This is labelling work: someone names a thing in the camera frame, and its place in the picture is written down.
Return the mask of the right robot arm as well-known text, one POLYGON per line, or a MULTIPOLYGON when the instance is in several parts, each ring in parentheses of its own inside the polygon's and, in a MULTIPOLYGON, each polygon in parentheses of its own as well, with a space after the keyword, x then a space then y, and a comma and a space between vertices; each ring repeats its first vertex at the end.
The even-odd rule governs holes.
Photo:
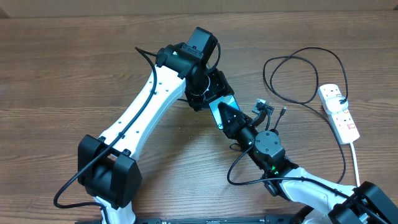
POLYGON ((263 170, 257 182, 269 193, 310 208, 308 214, 295 217, 295 223, 397 223, 397 206, 375 184, 341 185, 319 178, 293 163, 285 154, 276 130, 256 128, 269 117, 269 107, 256 104, 255 119, 226 103, 219 103, 223 132, 237 141, 242 155, 249 156, 263 170))

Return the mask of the Samsung Galaxy smartphone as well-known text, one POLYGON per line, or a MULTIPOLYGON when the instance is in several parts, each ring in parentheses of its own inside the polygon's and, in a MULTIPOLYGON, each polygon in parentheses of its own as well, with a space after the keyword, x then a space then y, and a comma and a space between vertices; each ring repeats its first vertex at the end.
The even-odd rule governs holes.
POLYGON ((226 103, 227 105, 233 107, 236 110, 240 110, 240 107, 237 104, 234 95, 221 96, 221 97, 219 97, 215 101, 212 101, 209 104, 211 113, 212 113, 212 115, 214 117, 214 120, 215 120, 215 122, 217 124, 217 127, 218 127, 219 130, 222 130, 223 129, 223 123, 222 123, 222 120, 221 120, 220 111, 218 109, 218 105, 220 103, 226 103))

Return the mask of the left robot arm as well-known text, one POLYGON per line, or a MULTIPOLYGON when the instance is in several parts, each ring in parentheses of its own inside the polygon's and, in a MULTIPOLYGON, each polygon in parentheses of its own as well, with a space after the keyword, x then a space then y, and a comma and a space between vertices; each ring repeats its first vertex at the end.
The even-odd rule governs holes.
POLYGON ((161 48, 152 73, 127 110, 98 138, 86 135, 78 145, 78 182, 101 209, 100 223, 134 223, 132 199, 141 184, 137 160, 165 112, 182 96, 195 111, 209 108, 223 129, 217 108, 235 104, 223 72, 207 67, 217 38, 197 27, 188 42, 161 48))

